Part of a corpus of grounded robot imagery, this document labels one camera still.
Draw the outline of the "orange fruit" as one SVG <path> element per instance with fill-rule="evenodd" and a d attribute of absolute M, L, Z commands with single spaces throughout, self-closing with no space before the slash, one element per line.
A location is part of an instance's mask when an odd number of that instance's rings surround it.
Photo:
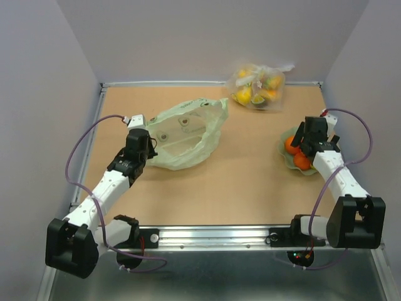
<path fill-rule="evenodd" d="M 293 147 L 293 146 L 291 145 L 292 142 L 293 142 L 293 139 L 294 139 L 294 136 L 291 135 L 291 136 L 289 136 L 289 137 L 285 140 L 285 142 L 284 142 L 284 149 L 285 149 L 285 151 L 286 151 L 287 153 L 289 153 L 290 155 L 295 156 L 296 154 L 300 153 L 301 150 L 300 150 L 299 146 Z"/>
<path fill-rule="evenodd" d="M 310 160 L 302 153 L 298 153 L 293 157 L 294 165 L 302 171 L 306 171 L 311 169 L 310 168 Z"/>

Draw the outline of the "green plastic bag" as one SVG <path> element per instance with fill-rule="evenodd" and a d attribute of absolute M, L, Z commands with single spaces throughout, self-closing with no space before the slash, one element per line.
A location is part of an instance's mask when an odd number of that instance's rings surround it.
<path fill-rule="evenodd" d="M 147 122 L 156 152 L 147 164 L 178 171 L 205 161 L 216 150 L 229 116 L 228 99 L 197 98 L 160 112 Z"/>

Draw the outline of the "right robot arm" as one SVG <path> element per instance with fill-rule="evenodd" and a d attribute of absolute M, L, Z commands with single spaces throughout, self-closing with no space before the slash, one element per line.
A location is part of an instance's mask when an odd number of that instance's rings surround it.
<path fill-rule="evenodd" d="M 382 198 L 371 196 L 359 185 L 343 160 L 333 134 L 336 117 L 306 117 L 300 123 L 293 146 L 299 147 L 325 180 L 335 200 L 330 217 L 311 215 L 294 218 L 288 230 L 290 241 L 302 245 L 310 237 L 326 240 L 333 248 L 376 249 L 382 239 L 386 205 Z"/>

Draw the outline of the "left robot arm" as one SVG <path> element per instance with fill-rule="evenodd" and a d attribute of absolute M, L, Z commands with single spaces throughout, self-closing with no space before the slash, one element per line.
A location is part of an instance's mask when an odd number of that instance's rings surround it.
<path fill-rule="evenodd" d="M 87 278 L 111 246 L 135 246 L 139 241 L 137 221 L 121 216 L 106 224 L 104 217 L 114 203 L 142 175 L 148 159 L 156 156 L 149 132 L 132 128 L 123 147 L 108 165 L 100 182 L 85 200 L 63 219 L 53 219 L 47 228 L 47 266 Z"/>

